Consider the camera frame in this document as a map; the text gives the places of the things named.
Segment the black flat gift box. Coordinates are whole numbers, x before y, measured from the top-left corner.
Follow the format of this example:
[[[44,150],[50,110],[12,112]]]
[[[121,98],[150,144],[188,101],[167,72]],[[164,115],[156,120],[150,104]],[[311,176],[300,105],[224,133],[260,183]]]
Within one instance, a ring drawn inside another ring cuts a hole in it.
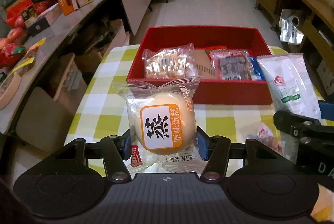
[[[59,3],[51,6],[42,12],[36,20],[27,28],[30,36],[36,36],[43,30],[50,27],[56,19],[62,14],[62,9]]]

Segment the red apple pile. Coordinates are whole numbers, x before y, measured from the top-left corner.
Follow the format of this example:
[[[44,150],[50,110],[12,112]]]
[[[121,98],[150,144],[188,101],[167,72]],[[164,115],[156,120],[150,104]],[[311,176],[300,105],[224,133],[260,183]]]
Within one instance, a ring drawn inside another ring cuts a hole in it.
[[[26,25],[22,18],[19,16],[15,21],[15,27],[12,28],[6,37],[1,38],[1,46],[2,50],[6,45],[11,43],[21,44],[25,37]]]

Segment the white snack pouch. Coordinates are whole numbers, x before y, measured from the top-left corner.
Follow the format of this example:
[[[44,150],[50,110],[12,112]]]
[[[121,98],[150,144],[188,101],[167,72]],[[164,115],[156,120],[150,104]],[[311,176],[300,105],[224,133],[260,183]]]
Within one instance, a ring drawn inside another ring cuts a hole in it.
[[[321,119],[313,84],[302,53],[258,56],[276,111]]]

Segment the dark jerky packet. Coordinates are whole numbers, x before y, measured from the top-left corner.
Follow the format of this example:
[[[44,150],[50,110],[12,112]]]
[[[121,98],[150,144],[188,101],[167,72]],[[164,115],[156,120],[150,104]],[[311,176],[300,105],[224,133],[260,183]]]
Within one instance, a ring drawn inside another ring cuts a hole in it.
[[[222,50],[210,54],[215,76],[220,80],[252,80],[247,50]]]

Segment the silver foil bag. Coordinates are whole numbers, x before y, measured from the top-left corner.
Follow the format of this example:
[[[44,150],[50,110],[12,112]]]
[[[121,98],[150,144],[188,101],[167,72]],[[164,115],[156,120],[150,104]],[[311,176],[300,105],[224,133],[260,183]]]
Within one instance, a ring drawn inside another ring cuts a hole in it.
[[[282,10],[279,20],[280,41],[289,45],[300,45],[304,39],[301,31],[305,18],[301,10]]]

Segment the small clear meat packet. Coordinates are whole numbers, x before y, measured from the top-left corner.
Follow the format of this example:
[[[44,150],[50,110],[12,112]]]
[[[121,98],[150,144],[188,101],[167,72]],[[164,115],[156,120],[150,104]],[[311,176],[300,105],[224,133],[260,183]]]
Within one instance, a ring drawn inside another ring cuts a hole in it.
[[[255,139],[276,153],[282,155],[282,145],[280,139],[273,134],[272,130],[265,123],[260,123],[257,126],[255,133],[248,134],[246,139]]]

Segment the grey long coffee table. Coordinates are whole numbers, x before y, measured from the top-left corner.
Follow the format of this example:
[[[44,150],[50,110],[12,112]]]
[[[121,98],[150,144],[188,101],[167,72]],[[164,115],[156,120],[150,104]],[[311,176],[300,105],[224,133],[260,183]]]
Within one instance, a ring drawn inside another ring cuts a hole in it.
[[[104,1],[106,0],[93,0],[67,16],[61,14],[49,28],[28,39],[25,43],[26,47],[31,47],[42,39],[46,39],[46,42],[37,51],[32,68],[21,78],[18,89],[11,101],[1,109],[1,134],[5,135],[10,131],[14,118],[19,115],[20,105],[45,64],[50,61],[52,55],[60,48],[66,38],[78,29],[80,23]]]

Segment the wooden tv cabinet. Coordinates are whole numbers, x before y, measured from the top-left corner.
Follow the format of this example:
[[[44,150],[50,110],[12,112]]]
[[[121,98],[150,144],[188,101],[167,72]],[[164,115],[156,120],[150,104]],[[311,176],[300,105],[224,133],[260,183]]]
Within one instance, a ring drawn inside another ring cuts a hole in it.
[[[319,0],[256,0],[256,7],[268,12],[275,32],[284,10],[302,13],[301,31],[305,35],[302,42],[296,46],[282,43],[282,46],[288,52],[305,55],[311,80],[323,97],[329,97],[324,74],[333,74],[333,8]]]

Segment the green checkered tablecloth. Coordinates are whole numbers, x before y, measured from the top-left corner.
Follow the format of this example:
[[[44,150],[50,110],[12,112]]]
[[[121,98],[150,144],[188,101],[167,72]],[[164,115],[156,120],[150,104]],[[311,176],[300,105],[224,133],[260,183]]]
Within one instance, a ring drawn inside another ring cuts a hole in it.
[[[84,138],[87,142],[98,142],[105,136],[122,135],[129,128],[126,101],[117,95],[112,83],[126,80],[138,51],[138,45],[117,47],[102,59],[93,79],[76,111],[66,142]],[[266,124],[279,140],[283,155],[297,159],[298,142],[291,136],[279,132],[273,124],[273,105],[208,105],[196,104],[196,124],[209,136],[221,135],[232,142],[242,143],[253,138],[257,128]],[[170,157],[155,157],[149,153],[135,151],[136,167],[127,160],[125,165],[131,175],[141,173],[201,173],[206,162],[194,147]]]

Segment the blue sausage snack packet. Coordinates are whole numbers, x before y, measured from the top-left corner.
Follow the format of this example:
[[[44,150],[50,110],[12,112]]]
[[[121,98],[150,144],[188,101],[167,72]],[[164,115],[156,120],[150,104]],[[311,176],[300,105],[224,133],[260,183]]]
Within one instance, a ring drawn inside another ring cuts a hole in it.
[[[265,80],[262,70],[255,57],[249,56],[248,60],[250,62],[250,76],[253,81],[262,81]]]

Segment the red cardboard box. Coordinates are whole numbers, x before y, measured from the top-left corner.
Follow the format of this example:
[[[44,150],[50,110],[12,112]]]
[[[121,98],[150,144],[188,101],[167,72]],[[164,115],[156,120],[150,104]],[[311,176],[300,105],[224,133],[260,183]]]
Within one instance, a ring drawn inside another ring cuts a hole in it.
[[[143,51],[158,52],[165,48],[176,48],[193,43],[194,61],[202,76],[193,97],[196,104],[221,105],[270,105],[272,98],[266,81],[220,80],[214,76],[206,47],[223,45],[228,50],[247,50],[252,57],[267,55],[270,50],[261,33],[256,28],[182,25],[149,27],[142,39],[127,75],[128,81],[147,81],[159,86],[166,79],[146,79],[144,77]]]

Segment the long red snack packet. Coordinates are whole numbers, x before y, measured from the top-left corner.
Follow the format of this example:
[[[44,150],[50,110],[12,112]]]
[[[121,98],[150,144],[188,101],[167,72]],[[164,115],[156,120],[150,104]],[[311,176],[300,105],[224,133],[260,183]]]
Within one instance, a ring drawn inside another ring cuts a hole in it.
[[[216,45],[216,46],[210,46],[210,47],[205,48],[205,51],[207,53],[220,52],[220,51],[225,51],[225,50],[227,50],[227,47],[223,45]]]

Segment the beige tape roll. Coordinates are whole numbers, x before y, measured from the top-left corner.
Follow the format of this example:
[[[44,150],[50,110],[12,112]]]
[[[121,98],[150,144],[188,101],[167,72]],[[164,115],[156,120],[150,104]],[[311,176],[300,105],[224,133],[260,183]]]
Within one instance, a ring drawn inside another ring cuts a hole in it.
[[[0,109],[4,109],[11,101],[21,82],[21,76],[13,73],[1,84]]]

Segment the waffle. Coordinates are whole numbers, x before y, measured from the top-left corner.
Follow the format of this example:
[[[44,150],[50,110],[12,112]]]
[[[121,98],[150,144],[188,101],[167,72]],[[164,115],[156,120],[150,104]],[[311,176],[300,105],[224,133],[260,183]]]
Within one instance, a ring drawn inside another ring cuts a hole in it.
[[[193,43],[158,52],[143,51],[144,77],[146,79],[179,79],[197,77]]]

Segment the steamed cake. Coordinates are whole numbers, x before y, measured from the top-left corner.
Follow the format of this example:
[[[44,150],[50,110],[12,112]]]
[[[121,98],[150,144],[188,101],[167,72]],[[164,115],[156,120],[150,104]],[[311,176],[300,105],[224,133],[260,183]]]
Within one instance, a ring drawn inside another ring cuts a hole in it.
[[[127,107],[131,175],[203,171],[192,100],[199,83],[199,77],[186,77],[160,86],[146,81],[116,85]]]

